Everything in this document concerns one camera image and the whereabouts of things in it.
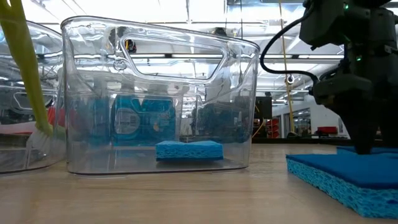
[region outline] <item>black machine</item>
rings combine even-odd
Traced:
[[[398,147],[398,17],[382,6],[390,0],[307,0],[304,16],[283,28],[261,55],[269,73],[296,73],[313,80],[309,93],[340,115],[358,154],[370,154],[378,128],[388,147]],[[271,45],[302,23],[300,39],[312,50],[344,45],[340,64],[319,78],[305,71],[277,71],[264,65]]]

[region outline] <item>blue sponge pad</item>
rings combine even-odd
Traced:
[[[338,146],[337,154],[352,154],[355,153],[355,147],[353,146]],[[371,150],[371,154],[380,154],[384,156],[398,156],[398,149],[394,148],[384,148],[384,147],[374,147]]]
[[[398,218],[398,156],[286,156],[289,172],[368,218]]]
[[[177,142],[163,141],[156,144],[157,161],[186,161],[224,159],[223,145],[214,141]]]

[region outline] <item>wooden table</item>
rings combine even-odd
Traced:
[[[335,146],[256,144],[248,169],[86,178],[65,163],[0,178],[0,223],[398,223],[361,218],[286,171],[285,154]]]

